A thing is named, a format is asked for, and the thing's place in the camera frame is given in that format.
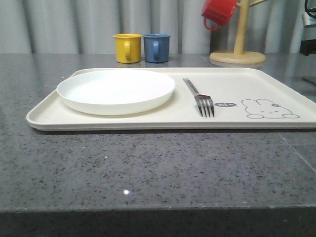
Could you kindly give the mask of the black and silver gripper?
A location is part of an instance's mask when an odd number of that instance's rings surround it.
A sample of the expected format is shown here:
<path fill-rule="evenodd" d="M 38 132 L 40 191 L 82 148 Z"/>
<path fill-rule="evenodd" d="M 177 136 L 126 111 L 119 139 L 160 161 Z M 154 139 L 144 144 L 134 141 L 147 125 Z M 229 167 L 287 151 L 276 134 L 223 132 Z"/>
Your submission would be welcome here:
<path fill-rule="evenodd" d="M 300 43 L 299 52 L 305 56 L 316 53 L 316 37 L 312 33 L 316 32 L 316 8 L 309 5 L 309 1 L 304 1 L 303 39 Z"/>

